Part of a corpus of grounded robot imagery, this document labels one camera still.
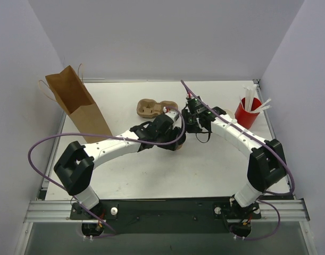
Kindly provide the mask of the brown pulp cup carrier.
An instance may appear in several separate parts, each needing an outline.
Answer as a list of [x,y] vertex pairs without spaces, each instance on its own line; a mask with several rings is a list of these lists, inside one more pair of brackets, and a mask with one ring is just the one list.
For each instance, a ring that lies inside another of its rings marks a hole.
[[163,113],[165,107],[178,108],[178,105],[167,100],[156,102],[153,99],[141,99],[137,104],[136,112],[142,118],[154,118]]

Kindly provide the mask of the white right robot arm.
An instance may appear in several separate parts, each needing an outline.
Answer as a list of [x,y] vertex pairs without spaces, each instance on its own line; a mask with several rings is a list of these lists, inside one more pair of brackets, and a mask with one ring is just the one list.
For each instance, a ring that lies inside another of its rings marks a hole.
[[282,145],[277,140],[267,141],[245,129],[223,109],[208,109],[199,98],[186,97],[181,111],[188,133],[216,134],[248,158],[247,182],[231,198],[231,205],[247,208],[267,189],[283,177],[286,170],[279,161],[285,160]]

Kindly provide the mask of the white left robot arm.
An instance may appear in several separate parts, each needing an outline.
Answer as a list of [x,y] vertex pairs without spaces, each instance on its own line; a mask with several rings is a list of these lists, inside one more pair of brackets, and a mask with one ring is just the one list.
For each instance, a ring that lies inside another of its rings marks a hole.
[[157,146],[176,150],[186,139],[184,118],[176,111],[135,125],[116,137],[88,144],[70,143],[54,166],[67,193],[75,197],[88,218],[101,213],[99,197],[90,185],[93,171],[112,159]]

